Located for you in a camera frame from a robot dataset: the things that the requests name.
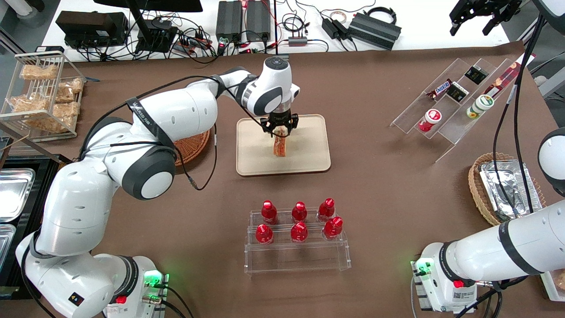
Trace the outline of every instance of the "acrylic display rack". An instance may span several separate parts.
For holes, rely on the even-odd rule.
[[[471,119],[467,116],[467,109],[475,102],[475,100],[482,95],[485,90],[493,84],[497,77],[501,76],[504,71],[512,65],[513,61],[505,59],[498,67],[493,66],[484,59],[479,59],[474,66],[479,66],[486,72],[488,76],[479,84],[475,84],[472,80],[465,76],[465,73],[471,68],[461,59],[456,59],[443,73],[438,76],[421,94],[408,106],[391,124],[400,128],[405,134],[413,129],[420,132],[426,138],[431,139],[436,135],[442,136],[448,140],[451,145],[447,150],[436,160],[438,162],[448,152],[450,152],[458,142],[471,130],[471,128],[481,119],[482,116]],[[432,100],[426,94],[433,91],[441,84],[445,83],[447,79],[457,82],[469,94],[461,101],[457,102],[446,93],[444,93],[438,100]],[[502,93],[511,87],[514,80],[508,83],[504,89],[494,97],[494,107],[502,107],[500,102],[496,102]],[[423,132],[418,128],[418,123],[424,118],[427,110],[434,108],[441,112],[441,121],[432,127],[430,131]]]
[[[305,223],[308,228],[308,238],[304,242],[291,241],[290,229],[294,225],[292,210],[285,209],[277,213],[278,224],[269,225],[273,230],[274,238],[273,243],[269,245],[261,245],[257,242],[255,231],[257,226],[264,222],[260,210],[251,211],[245,244],[246,274],[323,269],[341,271],[351,268],[345,230],[334,240],[324,240],[321,231],[325,223],[316,220],[318,208],[310,207],[307,210]]]

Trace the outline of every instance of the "brown tablecloth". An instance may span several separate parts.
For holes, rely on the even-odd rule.
[[[233,101],[221,97],[218,168],[208,187],[195,191],[178,175],[156,200],[137,201],[120,189],[104,240],[94,253],[151,258],[171,274],[171,286],[185,297],[197,318],[411,317],[409,261],[414,255],[429,243],[460,239],[489,227],[475,208],[467,172],[478,156],[491,151],[508,91],[498,107],[488,111],[437,164],[434,161],[447,144],[417,132],[405,135],[389,124],[454,59],[473,64],[482,57],[498,65],[504,58],[516,59],[522,51],[521,44],[512,43],[495,48],[293,54],[293,82],[301,87],[301,94],[292,110],[325,117],[331,169],[319,174],[240,177],[235,169],[236,122],[245,115]],[[204,68],[189,59],[79,64],[86,76],[102,81],[86,85],[79,136],[50,143],[49,149],[72,158],[92,123],[126,98],[182,76],[216,74],[237,65],[260,74],[264,58],[261,54],[222,57]],[[544,180],[536,155],[541,139],[556,125],[529,75],[520,99],[524,161],[551,204],[560,197]],[[131,119],[127,110],[118,114]],[[514,154],[511,120],[509,115],[499,150]],[[193,177],[201,183],[212,167],[211,150],[208,147],[193,163]],[[253,278],[244,274],[250,210],[265,199],[284,208],[298,200],[316,205],[326,197],[335,198],[344,217],[351,269]],[[564,315],[565,304],[545,300],[537,278],[504,292],[501,318]],[[0,302],[0,316],[45,314],[32,300],[24,300]]]

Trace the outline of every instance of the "red emergency button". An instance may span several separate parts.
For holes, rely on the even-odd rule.
[[[125,304],[126,300],[128,300],[126,296],[118,296],[116,297],[116,304]]]

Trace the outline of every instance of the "wire rack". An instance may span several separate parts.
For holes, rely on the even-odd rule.
[[[85,83],[86,78],[84,75],[62,52],[59,51],[17,54],[14,57],[17,64],[10,82],[10,87],[8,88],[8,93],[6,94],[6,98],[2,105],[0,121],[22,136],[27,136],[27,138],[33,142],[76,137],[75,128],[77,115],[72,117],[71,121],[63,122],[60,118],[53,115],[53,108],[56,102],[59,83],[72,81],[75,78],[81,78],[82,82]],[[65,63],[68,63],[72,67],[72,76],[62,78],[61,75],[63,73]],[[35,65],[43,68],[54,67],[56,69],[56,76],[50,79],[21,79],[20,74],[25,65]],[[9,101],[11,97],[22,95],[17,92],[16,89],[16,87],[20,87],[19,84],[22,82],[23,87],[27,87],[27,91],[24,93],[25,97],[27,99],[46,100],[48,102],[48,107],[46,109],[14,112],[14,108]],[[74,98],[74,101],[80,104],[80,100],[82,99],[82,90],[75,94]],[[37,121],[48,122],[55,127],[58,127],[58,124],[61,129],[59,132],[52,132],[32,127],[30,125],[31,123],[37,123]]]

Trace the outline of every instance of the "red bottle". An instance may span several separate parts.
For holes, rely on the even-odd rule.
[[[261,224],[257,226],[255,238],[262,245],[269,245],[273,242],[273,230],[268,225]]]
[[[263,221],[270,225],[277,224],[277,208],[269,200],[263,202],[263,207],[261,208],[261,215],[263,216]]]
[[[290,238],[294,243],[302,243],[308,237],[308,228],[304,222],[296,223],[292,229],[290,229]]]
[[[324,201],[324,203],[320,204],[318,214],[316,215],[318,221],[327,222],[332,218],[333,214],[336,212],[336,208],[334,207],[335,203],[336,202],[329,197]]]
[[[296,206],[292,209],[292,220],[294,223],[305,222],[308,211],[304,202],[296,202]]]
[[[325,240],[333,240],[341,233],[343,226],[344,220],[337,216],[325,223],[321,235]]]

